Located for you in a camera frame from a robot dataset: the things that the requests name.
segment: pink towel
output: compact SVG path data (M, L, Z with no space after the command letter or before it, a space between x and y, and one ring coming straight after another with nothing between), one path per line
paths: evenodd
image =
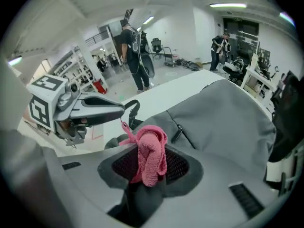
M138 145L138 170L131 183L143 181L147 187L153 187L159 176L167 173L165 144L166 133L157 126L147 125L133 135L127 123L123 122L123 129L129 139L123 140L119 145L137 143Z

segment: desk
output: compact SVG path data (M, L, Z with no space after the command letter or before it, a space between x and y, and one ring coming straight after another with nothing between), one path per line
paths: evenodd
M262 100L262 104L266 105L271 98L271 93L276 89L276 87L274 86L273 82L266 79L265 77L263 77L262 75L260 75L257 71L255 71L253 68L251 67L247 67L246 68L247 72L245 74L245 77L243 79L241 88L243 89L249 76L253 76L254 78L256 78L257 80L262 82L262 86L260 88L260 91L263 89L264 86L267 86L269 88L267 94L265 95L264 99Z
M221 79L224 78L210 71L200 70L152 88L146 92L131 97L122 103L126 104L134 99L138 100L141 104L141 108L138 111L136 119L144 121L153 115L168 110L170 107L175 106L179 102L199 93L205 86ZM271 113L257 99L255 99L247 91L241 88L239 89L250 96L265 112L268 118L270 120L272 119ZM123 121L128 122L128 116L131 109L132 107L125 111L124 115L122 116ZM120 119L105 123L104 144L106 144L112 138L124 133L125 132L121 127Z

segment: ceiling light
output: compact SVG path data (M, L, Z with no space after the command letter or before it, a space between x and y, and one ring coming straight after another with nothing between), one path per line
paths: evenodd
M222 8L222 7L236 7L236 8L246 8L247 5L244 3L217 3L210 4L212 8Z
M144 25L148 24L153 18L154 16L150 16L143 24Z
M15 64L19 63L21 61L21 59L22 59L22 56L19 56L19 57L15 58L15 59L9 61L9 65L10 66L14 66Z
M286 12L280 13L280 17L287 20L289 23L291 23L295 27L295 23L294 23L293 19Z

